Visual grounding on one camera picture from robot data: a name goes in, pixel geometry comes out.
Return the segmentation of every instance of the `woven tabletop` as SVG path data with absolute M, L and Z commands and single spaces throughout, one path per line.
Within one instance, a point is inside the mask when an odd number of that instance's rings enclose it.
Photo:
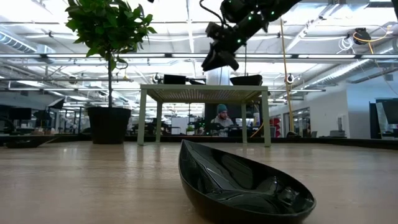
M 248 103 L 267 86 L 141 85 L 141 90 L 163 103 Z

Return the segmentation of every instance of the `office desk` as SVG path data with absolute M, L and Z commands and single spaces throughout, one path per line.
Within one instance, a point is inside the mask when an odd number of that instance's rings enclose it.
M 246 104 L 262 95 L 262 119 L 264 122 L 264 145 L 271 146 L 267 86 L 223 85 L 141 85 L 139 127 L 137 143 L 144 145 L 144 126 L 147 96 L 157 102 L 156 142 L 160 142 L 163 103 L 224 103 L 240 104 L 242 107 L 242 137 L 247 143 Z

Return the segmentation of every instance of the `potted plant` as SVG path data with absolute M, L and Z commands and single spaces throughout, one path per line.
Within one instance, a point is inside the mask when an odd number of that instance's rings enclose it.
M 195 130 L 192 126 L 188 126 L 187 129 L 187 135 L 194 135 L 195 134 Z
M 126 69 L 128 63 L 119 54 L 142 49 L 143 38 L 156 31 L 149 27 L 152 15 L 144 15 L 142 6 L 134 10 L 123 0 L 68 0 L 66 24 L 77 33 L 75 44 L 84 43 L 86 57 L 99 54 L 108 62 L 108 108 L 88 108 L 91 135 L 95 144 L 121 144 L 131 110 L 112 107 L 112 71 L 118 63 Z

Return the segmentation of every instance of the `small plant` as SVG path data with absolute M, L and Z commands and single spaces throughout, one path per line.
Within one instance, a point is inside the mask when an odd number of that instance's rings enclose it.
M 89 48 L 86 57 L 100 54 L 108 62 L 109 107 L 112 107 L 112 71 L 117 63 L 128 67 L 119 54 L 137 52 L 144 38 L 155 34 L 149 24 L 152 15 L 144 15 L 139 5 L 134 10 L 123 0 L 68 0 L 69 21 L 66 24 L 77 32 L 75 44 L 85 43 Z
M 186 131 L 195 131 L 195 130 L 194 130 L 194 128 L 193 128 L 193 127 L 191 127 L 191 126 L 188 126 L 188 127 L 187 127 L 187 129 L 186 129 Z

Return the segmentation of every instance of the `tree trunk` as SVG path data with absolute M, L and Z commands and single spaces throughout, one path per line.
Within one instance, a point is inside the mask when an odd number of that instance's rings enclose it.
M 111 58 L 108 60 L 108 89 L 109 89 L 109 96 L 108 96 L 108 103 L 109 108 L 112 107 L 112 71 L 111 71 Z

